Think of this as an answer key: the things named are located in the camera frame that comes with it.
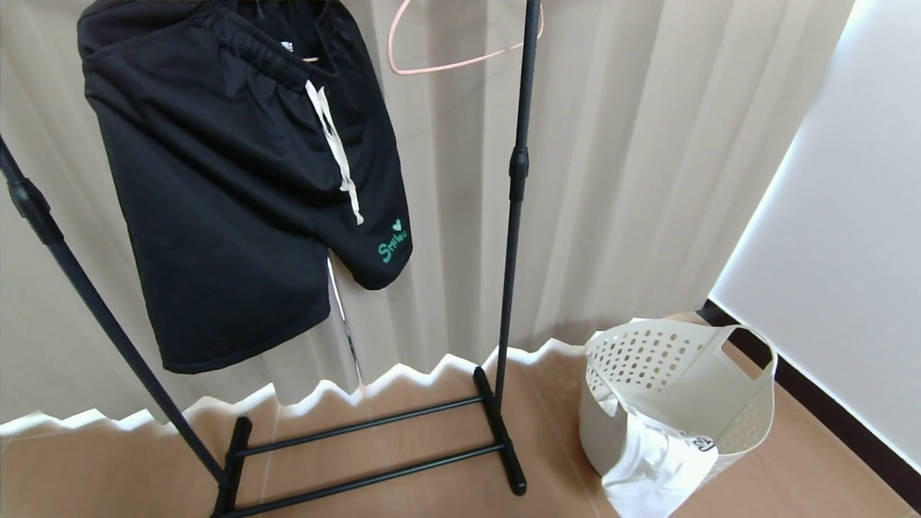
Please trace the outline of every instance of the black shorts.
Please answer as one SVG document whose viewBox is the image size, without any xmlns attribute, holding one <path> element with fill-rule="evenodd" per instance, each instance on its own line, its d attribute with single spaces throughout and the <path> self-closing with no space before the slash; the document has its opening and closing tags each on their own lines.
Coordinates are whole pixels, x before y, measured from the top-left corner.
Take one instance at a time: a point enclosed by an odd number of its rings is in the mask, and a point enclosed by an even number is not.
<svg viewBox="0 0 921 518">
<path fill-rule="evenodd" d="M 367 289 L 400 274 L 396 139 L 342 4 L 96 2 L 77 32 L 166 369 L 220 369 L 323 321 L 328 248 Z"/>
</svg>

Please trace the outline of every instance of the white plastic basket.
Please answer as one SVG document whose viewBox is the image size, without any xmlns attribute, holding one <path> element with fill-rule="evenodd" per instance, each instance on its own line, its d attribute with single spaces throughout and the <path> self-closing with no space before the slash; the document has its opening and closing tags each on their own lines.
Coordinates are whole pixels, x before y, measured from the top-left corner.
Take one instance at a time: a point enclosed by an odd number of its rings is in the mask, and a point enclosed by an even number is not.
<svg viewBox="0 0 921 518">
<path fill-rule="evenodd" d="M 761 338 L 771 352 L 771 363 L 754 380 L 722 351 L 739 328 Z M 601 377 L 647 416 L 715 440 L 719 457 L 701 487 L 761 444 L 771 429 L 777 354 L 748 327 L 634 321 L 593 336 L 586 356 L 579 437 L 601 475 L 620 459 L 626 426 L 624 412 L 611 416 L 599 405 L 612 395 Z"/>
</svg>

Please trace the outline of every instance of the pink hanger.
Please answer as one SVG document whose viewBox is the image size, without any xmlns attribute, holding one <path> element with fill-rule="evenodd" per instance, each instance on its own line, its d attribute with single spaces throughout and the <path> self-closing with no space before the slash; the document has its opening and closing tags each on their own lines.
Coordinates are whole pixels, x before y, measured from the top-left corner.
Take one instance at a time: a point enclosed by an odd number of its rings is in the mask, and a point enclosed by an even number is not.
<svg viewBox="0 0 921 518">
<path fill-rule="evenodd" d="M 397 67 L 396 62 L 393 60 L 393 36 L 397 32 L 397 26 L 400 25 L 400 19 L 402 18 L 403 13 L 406 11 L 406 8 L 413 2 L 413 0 L 403 0 L 400 4 L 400 8 L 397 9 L 397 14 L 393 17 L 393 22 L 391 23 L 391 33 L 387 36 L 387 61 L 391 64 L 391 70 L 397 76 L 415 76 L 417 74 L 428 74 L 430 72 L 441 72 L 443 70 L 450 70 L 452 68 L 461 68 L 462 66 L 473 65 L 474 63 L 480 63 L 481 61 L 486 61 L 491 57 L 498 56 L 501 53 L 507 53 L 508 51 L 514 51 L 515 49 L 520 49 L 524 42 L 517 45 L 512 45 L 507 49 L 501 51 L 495 51 L 494 53 L 489 53 L 482 55 L 480 57 L 474 57 L 473 59 L 468 59 L 466 61 L 458 61 L 457 63 L 452 63 L 450 65 L 439 65 L 439 66 L 429 66 L 428 68 L 414 68 L 411 70 L 401 70 Z M 543 5 L 541 5 L 541 25 L 537 29 L 537 37 L 540 38 L 543 35 Z"/>
</svg>

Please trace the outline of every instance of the white wall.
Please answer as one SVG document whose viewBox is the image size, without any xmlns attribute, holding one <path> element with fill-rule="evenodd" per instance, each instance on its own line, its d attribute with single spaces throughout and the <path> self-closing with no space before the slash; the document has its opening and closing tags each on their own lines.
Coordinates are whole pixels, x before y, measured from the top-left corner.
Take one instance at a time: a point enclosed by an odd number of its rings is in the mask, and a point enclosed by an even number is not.
<svg viewBox="0 0 921 518">
<path fill-rule="evenodd" d="M 858 3 L 712 299 L 921 465 L 921 1 Z"/>
</svg>

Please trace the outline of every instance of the basket handle hole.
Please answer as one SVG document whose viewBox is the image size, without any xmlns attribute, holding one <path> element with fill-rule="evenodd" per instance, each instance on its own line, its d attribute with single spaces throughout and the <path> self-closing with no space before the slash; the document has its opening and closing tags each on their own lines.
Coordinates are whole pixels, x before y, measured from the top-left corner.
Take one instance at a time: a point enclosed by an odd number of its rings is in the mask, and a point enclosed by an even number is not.
<svg viewBox="0 0 921 518">
<path fill-rule="evenodd" d="M 729 336 L 729 339 L 723 342 L 723 345 L 720 347 L 720 351 L 729 358 L 736 365 L 736 367 L 741 371 L 742 374 L 745 374 L 745 377 L 749 380 L 757 380 L 758 376 L 761 376 L 761 373 L 764 371 L 764 367 L 758 365 L 752 361 L 739 347 L 736 347 L 735 344 L 745 344 L 747 340 L 741 336 L 742 333 L 749 334 L 748 331 L 744 329 L 737 329 L 732 332 L 732 335 Z M 758 347 L 755 353 L 762 352 L 761 349 L 764 347 Z"/>
</svg>

